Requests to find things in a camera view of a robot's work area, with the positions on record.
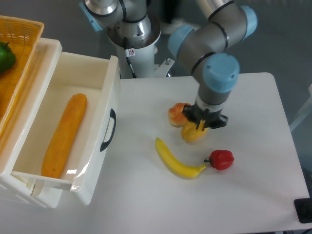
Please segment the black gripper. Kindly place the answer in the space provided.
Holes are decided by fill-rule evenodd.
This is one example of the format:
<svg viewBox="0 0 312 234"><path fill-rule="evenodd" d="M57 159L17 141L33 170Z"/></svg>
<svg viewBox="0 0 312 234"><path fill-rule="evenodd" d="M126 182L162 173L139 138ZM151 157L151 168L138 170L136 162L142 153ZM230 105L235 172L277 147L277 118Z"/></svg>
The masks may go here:
<svg viewBox="0 0 312 234"><path fill-rule="evenodd" d="M201 109L196 103L192 106L185 105L182 110L188 121L193 122L196 129L217 129L225 127L228 117L221 114L221 110L211 112L209 108Z"/></svg>

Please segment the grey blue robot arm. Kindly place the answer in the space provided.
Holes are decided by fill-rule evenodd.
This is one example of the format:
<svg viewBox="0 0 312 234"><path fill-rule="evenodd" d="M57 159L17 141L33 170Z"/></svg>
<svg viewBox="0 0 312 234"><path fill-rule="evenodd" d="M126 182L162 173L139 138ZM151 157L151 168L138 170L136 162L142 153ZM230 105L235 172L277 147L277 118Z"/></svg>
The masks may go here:
<svg viewBox="0 0 312 234"><path fill-rule="evenodd" d="M227 124L223 106L240 72L235 57L226 49L251 35L257 27L253 9L232 0L199 0L208 20L194 29L183 25L168 39L175 60L198 82L194 105L183 108L183 115L198 129L220 128ZM156 75L155 44L161 28L147 12L144 0L83 0L80 7L93 28L106 29L117 49L122 78L151 78Z"/></svg>

